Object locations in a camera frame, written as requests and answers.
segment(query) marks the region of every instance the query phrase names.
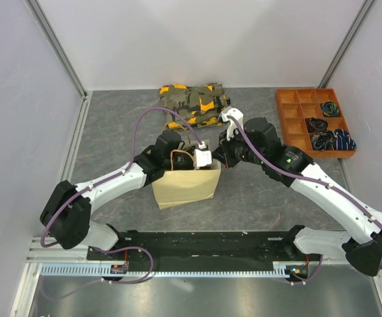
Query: white enclosure wall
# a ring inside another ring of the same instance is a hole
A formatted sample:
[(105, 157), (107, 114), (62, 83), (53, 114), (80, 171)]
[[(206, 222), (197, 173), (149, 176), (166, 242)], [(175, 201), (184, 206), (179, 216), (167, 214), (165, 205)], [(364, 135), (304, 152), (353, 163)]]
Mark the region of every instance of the white enclosure wall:
[(362, 201), (382, 211), (382, 1), (366, 18), (330, 87), (358, 144), (344, 161), (350, 185)]
[(81, 99), (24, 0), (0, 1), (0, 316), (8, 316)]
[(89, 90), (316, 86), (362, 0), (39, 0)]

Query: aluminum frame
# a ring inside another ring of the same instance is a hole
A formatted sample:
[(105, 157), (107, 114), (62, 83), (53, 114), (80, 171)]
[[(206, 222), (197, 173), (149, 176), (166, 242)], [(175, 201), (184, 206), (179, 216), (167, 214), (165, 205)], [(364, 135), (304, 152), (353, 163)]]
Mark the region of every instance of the aluminum frame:
[(12, 306), (10, 317), (28, 316), (34, 300), (34, 294), (40, 277), (41, 264), (25, 264), (22, 277), (19, 282), (17, 295)]
[(328, 86), (330, 79), (334, 75), (336, 69), (338, 68), (340, 62), (342, 61), (342, 58), (344, 57), (345, 53), (348, 51), (348, 48), (351, 46), (351, 43), (354, 41), (354, 38), (356, 37), (358, 30), (361, 28), (365, 18), (368, 16), (370, 10), (373, 8), (373, 5), (375, 3), (376, 3), (376, 0), (365, 0), (363, 2), (362, 6), (357, 12), (356, 17), (352, 21), (350, 28), (345, 34), (344, 39), (339, 45), (339, 48), (336, 51), (335, 56), (332, 58), (332, 61), (330, 62), (328, 69), (323, 75), (318, 88), (326, 88)]
[(63, 68), (66, 70), (69, 78), (71, 79), (73, 85), (77, 92), (84, 98), (88, 95), (87, 90), (84, 88), (78, 74), (75, 72), (69, 58), (67, 57), (62, 45), (60, 44), (56, 33), (54, 32), (46, 14), (44, 13), (38, 0), (25, 0), (26, 4), (29, 6), (32, 14), (34, 15), (37, 23), (40, 25), (44, 35), (48, 39), (53, 51), (55, 52)]
[(84, 131), (85, 122), (87, 120), (88, 110), (90, 108), (91, 98), (93, 97), (93, 92), (88, 92), (88, 95), (83, 98), (81, 103), (81, 108), (79, 110), (77, 123), (75, 124), (75, 129), (73, 130), (72, 140), (69, 144), (69, 149), (67, 151), (65, 164), (60, 172), (60, 180), (71, 180), (73, 168), (75, 167), (75, 161), (77, 159), (77, 154), (79, 150), (79, 145), (81, 144), (81, 138)]

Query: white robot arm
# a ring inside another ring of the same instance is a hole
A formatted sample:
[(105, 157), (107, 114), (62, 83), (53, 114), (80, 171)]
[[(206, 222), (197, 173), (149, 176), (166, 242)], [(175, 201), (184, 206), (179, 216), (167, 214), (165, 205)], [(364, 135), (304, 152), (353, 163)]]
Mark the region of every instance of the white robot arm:
[[(341, 189), (365, 206), (380, 224), (382, 224), (382, 213), (368, 207), (339, 186), (303, 151), (282, 145), (274, 126), (268, 123), (266, 118), (254, 118), (243, 125), (243, 114), (231, 107), (221, 113), (221, 120), (228, 122), (229, 116), (236, 118), (237, 122), (233, 122), (220, 134), (219, 147), (211, 154), (214, 159), (222, 162), (227, 168), (233, 168), (241, 161), (261, 166), (269, 177), (314, 201), (345, 228), (345, 231), (325, 231), (294, 226), (284, 242), (290, 243), (303, 254), (324, 254), (331, 258), (345, 257), (362, 273), (377, 275), (382, 267), (382, 230), (352, 202), (336, 191), (330, 190), (330, 187)], [(292, 174), (322, 180), (329, 184), (328, 187), (286, 177), (263, 164), (237, 133), (237, 124), (244, 129), (257, 150), (274, 166)], [(64, 201), (81, 190), (88, 189), (61, 213), (51, 227), (50, 233), (65, 249), (70, 249), (79, 243), (102, 250), (111, 249), (119, 239), (118, 232), (109, 225), (91, 221), (91, 214), (108, 201), (163, 177), (165, 169), (170, 166), (170, 153), (178, 148), (180, 142), (179, 134), (166, 131), (159, 136), (154, 146), (150, 146), (134, 158), (134, 163), (128, 170), (125, 170), (129, 165), (126, 164), (96, 180), (75, 186), (68, 181), (59, 183), (40, 217), (41, 222), (46, 226)], [(188, 163), (178, 162), (181, 167)]]

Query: camouflage backpack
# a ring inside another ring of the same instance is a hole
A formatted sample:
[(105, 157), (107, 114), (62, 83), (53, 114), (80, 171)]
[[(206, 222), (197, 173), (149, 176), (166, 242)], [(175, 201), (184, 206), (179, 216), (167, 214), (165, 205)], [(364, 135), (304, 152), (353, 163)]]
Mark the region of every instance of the camouflage backpack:
[[(221, 125), (220, 112), (231, 101), (226, 98), (221, 84), (210, 83), (200, 87), (167, 85), (160, 88), (162, 107), (171, 109), (184, 117), (192, 127)], [(174, 115), (167, 114), (167, 125), (171, 129), (179, 128), (183, 123)]]

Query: brown paper bag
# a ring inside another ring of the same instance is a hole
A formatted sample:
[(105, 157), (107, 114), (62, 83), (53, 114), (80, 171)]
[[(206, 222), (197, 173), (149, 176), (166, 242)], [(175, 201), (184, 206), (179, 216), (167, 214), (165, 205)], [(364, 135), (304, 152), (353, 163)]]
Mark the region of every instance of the brown paper bag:
[(160, 209), (213, 198), (219, 182), (221, 163), (213, 160), (210, 170), (167, 170), (152, 183)]

